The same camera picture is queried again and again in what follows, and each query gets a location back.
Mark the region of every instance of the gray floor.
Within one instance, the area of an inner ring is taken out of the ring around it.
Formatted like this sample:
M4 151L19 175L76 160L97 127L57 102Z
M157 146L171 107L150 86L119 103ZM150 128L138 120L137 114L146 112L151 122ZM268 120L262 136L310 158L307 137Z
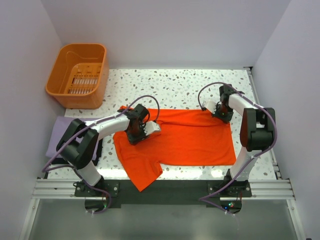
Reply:
M248 200L237 221L216 208L123 205L93 218L83 200L42 200L31 240L296 240L286 201Z

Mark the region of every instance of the purple fabric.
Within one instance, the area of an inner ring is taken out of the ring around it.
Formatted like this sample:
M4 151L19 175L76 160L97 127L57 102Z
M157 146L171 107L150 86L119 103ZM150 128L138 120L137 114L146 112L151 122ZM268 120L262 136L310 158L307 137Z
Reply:
M65 131L69 127L69 124L74 119L76 119L76 117L66 117L66 116L58 116L57 117L57 119L54 123L53 129L52 129L49 146L48 146L48 149L45 153L45 155L48 158L52 158L57 153L56 147L57 147L60 139L64 135ZM98 118L79 118L79 119L82 121L92 121L92 120L96 120ZM82 141L82 138L78 138L77 140L80 143ZM97 158L97 148L98 148L98 142L96 143L95 149L93 152L93 156L92 156L93 160Z

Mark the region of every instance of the white table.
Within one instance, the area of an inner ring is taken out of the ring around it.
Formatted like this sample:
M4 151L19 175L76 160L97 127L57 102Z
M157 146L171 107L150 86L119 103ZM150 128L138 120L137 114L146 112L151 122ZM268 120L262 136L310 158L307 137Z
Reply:
M211 82L225 82L245 92L254 100L254 93L246 70L211 69L111 69L106 85L103 104L95 110L67 109L66 117L101 118L115 113L120 106L131 103L141 95L153 95L162 109L199 109L199 90ZM219 99L220 85L208 87L201 93L201 102L208 98ZM156 108L151 98L138 103L147 108ZM242 118L234 113L231 121L232 139L236 156L240 144ZM163 174L158 179L167 180L212 180L222 179L230 166L170 166L161 164ZM113 136L103 139L102 156L97 170L105 179L129 179L117 158ZM48 179L77 179L69 168L51 171ZM275 180L273 158L270 152L257 160L250 180Z

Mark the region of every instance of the orange bin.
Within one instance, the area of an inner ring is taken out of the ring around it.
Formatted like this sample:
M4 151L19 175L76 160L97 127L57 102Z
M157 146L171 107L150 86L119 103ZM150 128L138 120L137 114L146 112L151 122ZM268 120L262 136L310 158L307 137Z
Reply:
M109 76L106 48L74 43L61 48L45 90L67 109L101 106Z

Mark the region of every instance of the red garment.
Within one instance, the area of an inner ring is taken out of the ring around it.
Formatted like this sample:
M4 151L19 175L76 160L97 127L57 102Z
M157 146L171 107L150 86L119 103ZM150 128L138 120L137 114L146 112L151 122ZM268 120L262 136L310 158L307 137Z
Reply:
M151 120L157 111L149 109ZM212 117L209 111L161 109L157 123L161 132L136 145L129 143L124 131L113 137L117 156L139 191L162 174L160 163L220 166L236 161L230 124Z

